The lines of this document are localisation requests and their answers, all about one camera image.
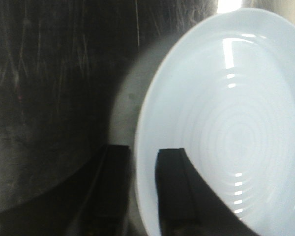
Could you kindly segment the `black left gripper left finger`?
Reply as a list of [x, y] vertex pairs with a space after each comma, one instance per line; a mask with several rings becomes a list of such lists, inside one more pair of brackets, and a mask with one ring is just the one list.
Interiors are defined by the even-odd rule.
[[105, 145], [51, 191], [0, 213], [0, 236], [124, 236], [130, 148]]

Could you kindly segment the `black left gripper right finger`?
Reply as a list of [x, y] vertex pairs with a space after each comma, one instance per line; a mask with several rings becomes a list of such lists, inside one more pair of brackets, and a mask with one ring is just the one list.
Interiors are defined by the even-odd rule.
[[254, 236], [196, 171], [182, 148], [161, 149], [156, 189], [163, 236]]

